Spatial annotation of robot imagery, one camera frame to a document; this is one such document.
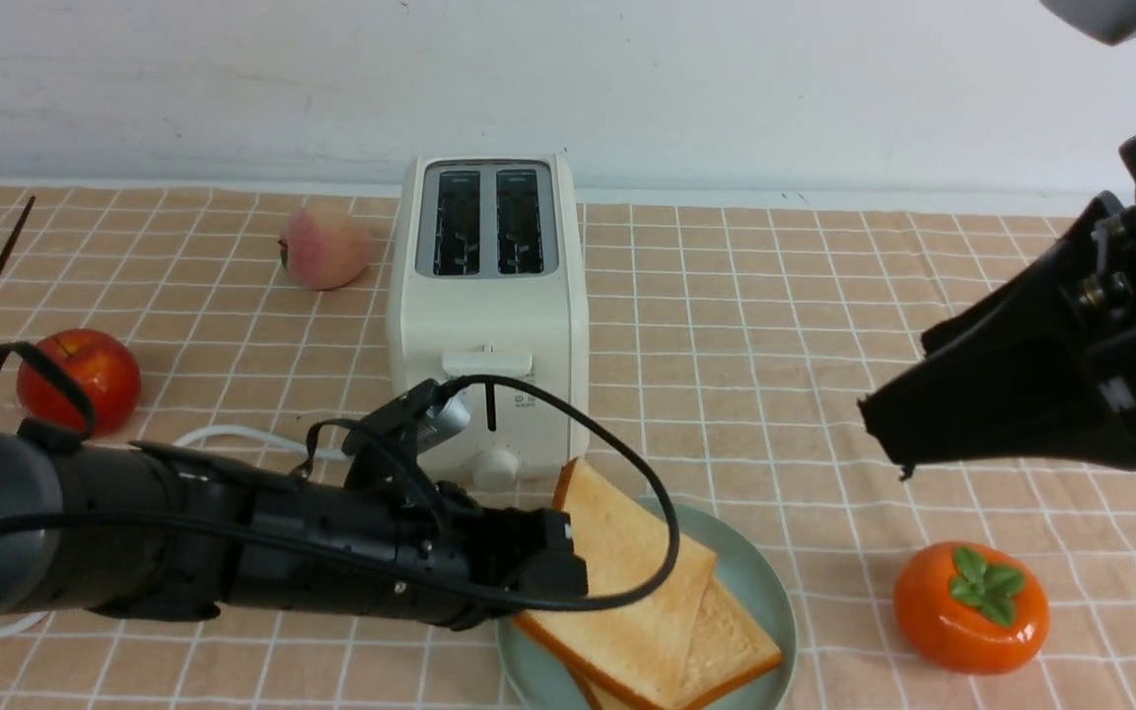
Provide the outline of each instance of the toast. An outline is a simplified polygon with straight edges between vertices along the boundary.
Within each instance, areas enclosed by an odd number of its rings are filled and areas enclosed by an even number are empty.
[[[666,521],[583,459],[560,473],[551,507],[571,518],[573,548],[586,561],[590,596],[643,584],[666,557]],[[641,601],[605,611],[523,611],[512,623],[628,707],[673,710],[716,566],[716,552],[682,534],[675,569]]]
[[[703,710],[783,663],[783,650],[716,577],[699,607],[693,635],[682,692],[671,710]],[[568,674],[593,710],[630,710],[576,670]]]

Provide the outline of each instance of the white toaster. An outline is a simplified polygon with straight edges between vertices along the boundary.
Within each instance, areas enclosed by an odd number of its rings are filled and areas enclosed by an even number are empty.
[[[587,412],[590,307],[563,157],[418,159],[392,228],[394,392],[425,378],[521,378]],[[559,475],[590,431],[510,387],[462,392],[459,435],[419,456],[433,479],[509,490]]]

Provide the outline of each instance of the black cable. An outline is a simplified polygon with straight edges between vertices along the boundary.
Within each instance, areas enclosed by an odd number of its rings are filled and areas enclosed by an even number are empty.
[[[580,410],[574,408],[573,404],[568,404],[567,401],[560,400],[558,396],[550,394],[550,392],[542,391],[541,387],[515,381],[515,378],[500,376],[459,377],[454,378],[454,381],[445,383],[445,387],[446,391],[453,395],[457,394],[457,392],[466,390],[466,387],[473,384],[483,384],[486,382],[501,386],[510,386],[511,390],[517,390],[524,392],[525,394],[532,394],[533,396],[537,396],[537,399],[548,401],[552,408],[558,409],[559,412],[568,415],[568,417],[574,421],[580,423],[582,426],[585,426],[596,436],[608,442],[609,445],[612,445],[613,449],[617,449],[617,452],[621,453],[624,458],[638,468],[640,473],[643,474],[646,481],[650,482],[651,488],[654,490],[654,495],[660,502],[660,508],[663,512],[663,517],[666,517],[666,523],[669,529],[669,545],[667,548],[666,558],[663,558],[663,562],[659,567],[659,570],[655,571],[654,575],[651,575],[650,579],[646,579],[645,583],[628,590],[628,592],[601,594],[601,596],[587,596],[586,599],[580,599],[580,601],[554,601],[554,599],[536,598],[528,596],[528,594],[506,592],[506,590],[469,583],[469,580],[443,579],[443,577],[433,576],[426,571],[402,569],[402,567],[392,562],[374,560],[374,558],[369,557],[360,557],[360,554],[353,554],[352,552],[344,552],[334,548],[328,548],[328,545],[325,544],[290,538],[290,536],[279,536],[276,534],[262,534],[262,532],[250,531],[248,528],[233,525],[233,523],[202,520],[186,516],[176,516],[175,513],[169,512],[55,512],[37,513],[37,516],[12,516],[0,520],[0,536],[6,534],[19,534],[19,532],[86,527],[164,528],[190,532],[190,534],[218,536],[218,538],[225,538],[244,544],[265,545],[265,548],[278,549],[285,552],[307,554],[307,557],[357,567],[357,569],[366,571],[377,571],[377,574],[384,574],[392,577],[392,579],[404,580],[404,583],[408,584],[418,584],[425,587],[443,590],[443,592],[446,593],[460,594],[460,596],[467,596],[473,599],[473,601],[487,602],[492,603],[492,605],[504,609],[519,609],[527,611],[605,611],[643,601],[644,598],[649,596],[654,592],[654,590],[659,588],[659,585],[663,584],[663,580],[666,580],[673,573],[676,565],[677,550],[679,550],[680,534],[679,529],[677,529],[676,512],[675,509],[673,509],[673,500],[669,498],[668,491],[663,488],[663,484],[660,482],[659,476],[657,476],[654,470],[643,460],[643,458],[641,458],[641,456],[638,456],[633,449],[628,448],[624,441],[617,438],[613,433],[604,429],[602,424],[599,424],[594,421],[594,419],[587,417],[587,415],[582,414]],[[384,449],[385,445],[387,445],[389,449],[392,449],[392,445],[389,444],[389,442],[378,437],[374,438],[376,440],[375,444],[378,445],[378,448]],[[418,467],[415,462],[410,462],[410,465],[411,467]]]
[[[527,382],[519,381],[515,377],[485,376],[485,374],[477,374],[477,376],[461,376],[452,378],[452,381],[444,383],[443,386],[452,396],[457,394],[457,392],[465,391],[474,384],[501,385],[510,387],[510,390],[524,392],[525,394],[532,394],[533,396],[536,396],[536,399],[549,401],[552,408],[568,415],[568,418],[571,418],[575,423],[580,424],[580,426],[586,427],[596,436],[608,442],[608,445],[611,445],[612,449],[617,450],[619,454],[624,456],[626,461],[630,462],[633,467],[637,468],[637,470],[643,474],[646,482],[651,484],[651,491],[654,493],[654,498],[657,498],[660,503],[660,512],[663,513],[663,520],[666,520],[666,526],[669,531],[669,542],[666,548],[666,553],[663,553],[663,561],[660,563],[659,569],[654,571],[654,575],[651,575],[645,583],[636,585],[633,590],[630,590],[630,592],[608,594],[608,596],[599,596],[595,599],[599,599],[599,601],[613,601],[613,599],[615,601],[625,601],[624,603],[617,604],[617,607],[625,607],[627,603],[641,601],[641,599],[646,598],[649,594],[654,592],[654,590],[659,588],[660,585],[663,584],[663,580],[668,579],[669,575],[673,574],[673,569],[675,569],[677,563],[677,552],[680,550],[682,532],[679,529],[679,525],[677,525],[677,512],[675,511],[675,508],[673,508],[673,499],[669,496],[669,492],[663,488],[663,482],[660,481],[660,476],[654,473],[651,465],[645,462],[645,460],[641,458],[636,451],[628,448],[628,444],[619,440],[617,435],[613,435],[612,432],[604,429],[602,424],[599,424],[591,417],[587,417],[587,415],[582,412],[580,409],[574,408],[573,404],[568,403],[568,401],[560,400],[559,396],[550,394],[550,392],[541,390],[541,387],[532,385]]]

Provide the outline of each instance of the toaster knob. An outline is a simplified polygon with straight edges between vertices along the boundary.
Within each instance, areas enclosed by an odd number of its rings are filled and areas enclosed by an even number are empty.
[[[498,493],[510,490],[515,485],[515,475],[519,471],[519,459],[506,449],[488,449],[482,451],[469,462],[473,471],[473,485],[486,493]]]

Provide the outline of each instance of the green plate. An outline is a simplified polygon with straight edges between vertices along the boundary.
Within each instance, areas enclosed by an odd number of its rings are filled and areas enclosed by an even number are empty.
[[[638,502],[658,518],[663,518],[657,499],[642,498]],[[677,504],[676,511],[682,532],[717,552],[717,576],[721,584],[738,598],[783,650],[782,666],[713,702],[708,710],[780,707],[795,675],[799,638],[792,601],[783,588],[779,575],[775,574],[757,545],[727,523],[686,504]],[[568,670],[554,655],[519,632],[510,620],[496,621],[495,627],[502,670],[524,707],[591,710],[568,676]]]

